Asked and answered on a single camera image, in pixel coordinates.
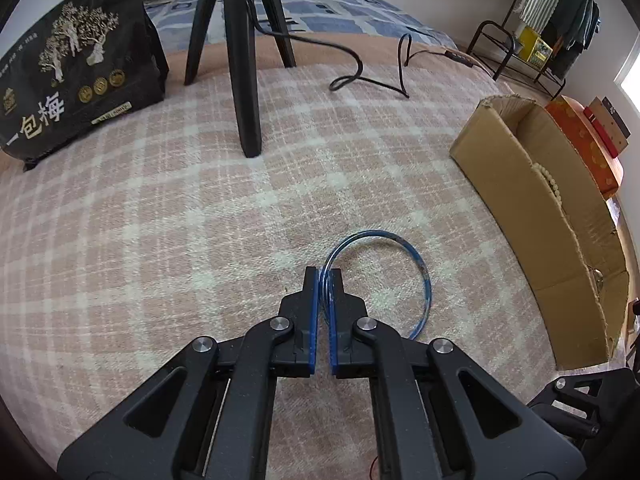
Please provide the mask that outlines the black printed snack bag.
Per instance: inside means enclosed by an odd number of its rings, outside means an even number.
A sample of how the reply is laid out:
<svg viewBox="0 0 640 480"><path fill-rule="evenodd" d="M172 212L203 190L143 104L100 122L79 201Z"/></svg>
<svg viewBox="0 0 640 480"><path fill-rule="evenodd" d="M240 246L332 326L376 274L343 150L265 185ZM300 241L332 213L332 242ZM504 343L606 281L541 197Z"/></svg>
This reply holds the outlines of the black printed snack bag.
<svg viewBox="0 0 640 480"><path fill-rule="evenodd" d="M64 0L1 60L1 149L26 170L160 102L169 72L143 0Z"/></svg>

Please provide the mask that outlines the stacked gift boxes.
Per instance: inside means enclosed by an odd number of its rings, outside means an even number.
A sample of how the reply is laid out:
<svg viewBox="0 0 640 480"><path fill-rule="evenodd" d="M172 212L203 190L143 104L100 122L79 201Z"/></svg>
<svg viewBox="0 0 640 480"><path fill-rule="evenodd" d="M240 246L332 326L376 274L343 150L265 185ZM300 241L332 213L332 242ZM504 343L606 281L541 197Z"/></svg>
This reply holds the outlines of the stacked gift boxes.
<svg viewBox="0 0 640 480"><path fill-rule="evenodd" d="M630 131L608 98L594 98L584 108L584 115L613 158L626 150Z"/></svg>

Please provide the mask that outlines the blue patterned mattress sheet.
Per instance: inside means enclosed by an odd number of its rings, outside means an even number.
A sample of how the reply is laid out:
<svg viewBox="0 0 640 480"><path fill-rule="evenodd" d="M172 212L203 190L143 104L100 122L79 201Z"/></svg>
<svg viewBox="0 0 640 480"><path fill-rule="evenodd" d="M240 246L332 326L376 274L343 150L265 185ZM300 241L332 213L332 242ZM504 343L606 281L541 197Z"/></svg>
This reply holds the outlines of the blue patterned mattress sheet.
<svg viewBox="0 0 640 480"><path fill-rule="evenodd" d="M422 44L455 48L447 34L426 26L385 0L281 0L288 30L365 34L399 38L409 34ZM198 0L143 0L166 52L189 47Z"/></svg>

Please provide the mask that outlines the orange floral cloth table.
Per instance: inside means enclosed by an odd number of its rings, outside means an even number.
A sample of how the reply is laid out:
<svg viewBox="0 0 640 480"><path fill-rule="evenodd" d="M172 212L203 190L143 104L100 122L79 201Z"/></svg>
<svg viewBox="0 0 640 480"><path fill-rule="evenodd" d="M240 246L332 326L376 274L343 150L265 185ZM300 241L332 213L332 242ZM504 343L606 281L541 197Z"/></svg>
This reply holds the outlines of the orange floral cloth table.
<svg viewBox="0 0 640 480"><path fill-rule="evenodd" d="M624 170L608 150L611 141L603 140L600 122L593 115L587 115L591 108L569 96L557 96L546 105L546 110L578 151L602 196L606 200L613 197L623 182Z"/></svg>

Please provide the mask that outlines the open cardboard box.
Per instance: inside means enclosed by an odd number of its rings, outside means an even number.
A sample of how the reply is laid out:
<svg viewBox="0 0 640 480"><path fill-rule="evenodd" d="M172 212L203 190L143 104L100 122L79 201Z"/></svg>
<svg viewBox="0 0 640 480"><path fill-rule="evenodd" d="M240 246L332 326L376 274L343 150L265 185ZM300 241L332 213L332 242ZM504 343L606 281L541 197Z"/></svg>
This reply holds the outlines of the open cardboard box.
<svg viewBox="0 0 640 480"><path fill-rule="evenodd" d="M450 148L534 292L556 365L612 359L629 274L591 172L548 110L520 96L481 100Z"/></svg>

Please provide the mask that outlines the black clothes rack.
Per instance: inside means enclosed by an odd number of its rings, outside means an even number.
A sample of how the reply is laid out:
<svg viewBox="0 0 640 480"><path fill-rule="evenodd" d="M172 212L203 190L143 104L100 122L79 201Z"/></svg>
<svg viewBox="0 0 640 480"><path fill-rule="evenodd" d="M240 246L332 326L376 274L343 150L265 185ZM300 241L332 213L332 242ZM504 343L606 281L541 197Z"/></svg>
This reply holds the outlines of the black clothes rack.
<svg viewBox="0 0 640 480"><path fill-rule="evenodd" d="M502 76L554 99L600 32L596 0L513 0L500 22L481 22L466 53Z"/></svg>

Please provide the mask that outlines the dark hanging clothes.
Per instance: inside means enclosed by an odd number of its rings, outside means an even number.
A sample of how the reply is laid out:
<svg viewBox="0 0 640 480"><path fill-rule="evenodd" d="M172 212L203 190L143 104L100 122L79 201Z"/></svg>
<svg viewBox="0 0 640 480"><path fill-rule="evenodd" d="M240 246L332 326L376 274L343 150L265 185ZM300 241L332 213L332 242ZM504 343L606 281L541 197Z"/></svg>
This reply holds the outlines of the dark hanging clothes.
<svg viewBox="0 0 640 480"><path fill-rule="evenodd" d="M550 62L551 73L564 79L582 52L600 30L600 8L596 0L560 0L549 24L559 49Z"/></svg>

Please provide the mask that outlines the window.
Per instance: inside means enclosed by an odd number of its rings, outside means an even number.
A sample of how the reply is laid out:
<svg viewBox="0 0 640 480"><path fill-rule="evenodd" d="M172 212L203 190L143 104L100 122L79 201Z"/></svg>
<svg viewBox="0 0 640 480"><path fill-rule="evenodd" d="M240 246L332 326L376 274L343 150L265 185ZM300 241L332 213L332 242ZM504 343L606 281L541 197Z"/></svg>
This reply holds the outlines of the window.
<svg viewBox="0 0 640 480"><path fill-rule="evenodd" d="M640 36L634 40L615 82L634 108L640 110Z"/></svg>

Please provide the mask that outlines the yellow crate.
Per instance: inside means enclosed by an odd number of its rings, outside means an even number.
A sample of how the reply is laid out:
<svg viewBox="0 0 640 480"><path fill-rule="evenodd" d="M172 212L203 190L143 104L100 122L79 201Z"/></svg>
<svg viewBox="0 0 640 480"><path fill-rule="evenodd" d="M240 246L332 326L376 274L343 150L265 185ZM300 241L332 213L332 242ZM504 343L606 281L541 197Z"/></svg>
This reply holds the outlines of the yellow crate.
<svg viewBox="0 0 640 480"><path fill-rule="evenodd" d="M526 26L518 37L518 42L522 46L518 57L525 63L541 70L553 53L552 47L541 39L538 32Z"/></svg>

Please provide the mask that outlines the black tripod stand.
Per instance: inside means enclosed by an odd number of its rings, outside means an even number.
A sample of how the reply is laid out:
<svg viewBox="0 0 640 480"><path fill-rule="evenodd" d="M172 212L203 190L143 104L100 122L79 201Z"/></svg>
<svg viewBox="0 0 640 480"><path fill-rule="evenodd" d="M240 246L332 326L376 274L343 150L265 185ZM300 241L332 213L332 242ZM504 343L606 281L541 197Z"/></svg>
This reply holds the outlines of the black tripod stand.
<svg viewBox="0 0 640 480"><path fill-rule="evenodd" d="M184 83L193 84L198 76L206 32L217 0L198 0L186 58ZM281 0L262 0L268 23L273 32L288 31ZM257 18L253 0L224 0L224 30L231 89L243 153L248 158L262 152L262 127L259 119L257 68L254 28Z"/></svg>

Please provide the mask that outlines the pink plaid blanket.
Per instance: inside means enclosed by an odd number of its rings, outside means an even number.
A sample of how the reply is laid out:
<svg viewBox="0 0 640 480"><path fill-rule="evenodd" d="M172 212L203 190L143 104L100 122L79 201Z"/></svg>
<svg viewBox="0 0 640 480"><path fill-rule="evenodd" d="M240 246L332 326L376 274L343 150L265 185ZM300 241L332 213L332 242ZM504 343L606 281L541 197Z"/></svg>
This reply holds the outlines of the pink plaid blanket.
<svg viewBox="0 0 640 480"><path fill-rule="evenodd" d="M49 464L193 338L274 315L344 237L405 237L430 271L424 335L452 339L522 401L556 374L513 252L450 158L482 70L422 54L408 96L329 82L352 66L264 67L262 154L246 158L222 64L25 171L1 162L1 394Z"/></svg>

